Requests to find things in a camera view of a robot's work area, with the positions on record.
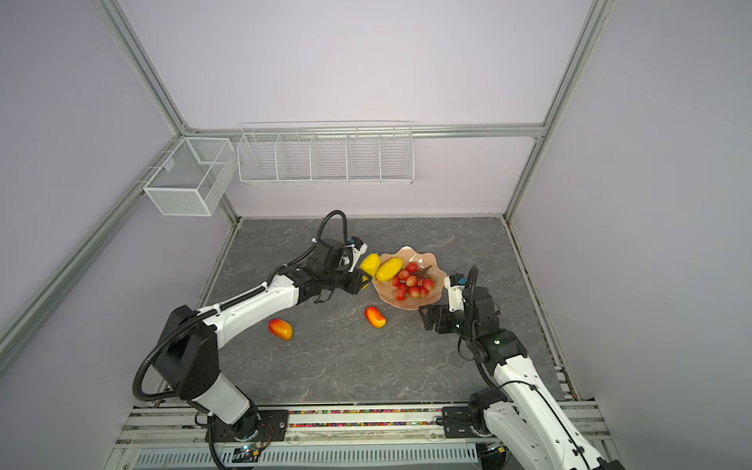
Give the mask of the yellow wrinkled fake fruit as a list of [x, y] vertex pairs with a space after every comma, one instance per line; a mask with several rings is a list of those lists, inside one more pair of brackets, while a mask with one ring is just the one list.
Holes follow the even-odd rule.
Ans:
[[381, 258], [378, 254], [368, 255], [360, 264], [360, 269], [371, 277], [374, 277], [381, 266]]

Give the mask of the long red-yellow fake mango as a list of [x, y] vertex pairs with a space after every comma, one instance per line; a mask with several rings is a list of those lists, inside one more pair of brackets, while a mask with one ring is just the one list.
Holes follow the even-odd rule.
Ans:
[[375, 328], [383, 328], [387, 323], [387, 318], [377, 307], [368, 307], [364, 314], [368, 322]]

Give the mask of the smooth yellow fake mango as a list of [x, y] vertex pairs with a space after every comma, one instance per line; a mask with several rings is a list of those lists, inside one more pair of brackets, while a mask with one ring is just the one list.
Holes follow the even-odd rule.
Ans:
[[375, 274], [375, 279], [379, 282], [387, 282], [397, 276], [405, 262], [398, 257], [389, 258], [386, 262], [382, 262]]

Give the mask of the red fake lychee bunch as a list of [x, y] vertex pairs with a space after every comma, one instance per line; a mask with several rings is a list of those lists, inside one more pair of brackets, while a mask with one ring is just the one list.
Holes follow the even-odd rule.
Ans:
[[401, 272], [389, 280], [394, 299], [403, 303], [408, 300], [427, 299], [439, 292], [438, 281], [432, 275], [433, 266], [419, 266], [409, 262]]

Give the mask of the small red-green fake mango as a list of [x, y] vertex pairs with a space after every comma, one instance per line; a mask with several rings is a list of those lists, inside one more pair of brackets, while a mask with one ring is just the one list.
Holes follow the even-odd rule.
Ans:
[[268, 325], [268, 330], [271, 334], [284, 341], [290, 341], [294, 335], [293, 326], [280, 318], [272, 319]]

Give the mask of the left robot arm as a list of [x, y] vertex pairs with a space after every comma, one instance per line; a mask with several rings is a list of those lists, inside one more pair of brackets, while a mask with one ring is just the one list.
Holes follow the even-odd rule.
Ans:
[[260, 432], [256, 404], [219, 367], [219, 352], [263, 320], [341, 290], [356, 295], [371, 276], [358, 263], [367, 251], [358, 237], [317, 239], [303, 258], [283, 264], [264, 283], [218, 304], [175, 309], [154, 349], [139, 366], [132, 393], [139, 401], [178, 398], [219, 421], [226, 436], [248, 441]]

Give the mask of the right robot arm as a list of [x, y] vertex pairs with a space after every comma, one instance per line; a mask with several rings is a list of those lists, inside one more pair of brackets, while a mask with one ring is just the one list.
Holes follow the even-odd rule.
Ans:
[[501, 327], [485, 288], [454, 286], [446, 305], [419, 313], [428, 331], [456, 334], [489, 386], [468, 403], [471, 428], [493, 436], [525, 469], [622, 469], [577, 429], [540, 378], [526, 348]]

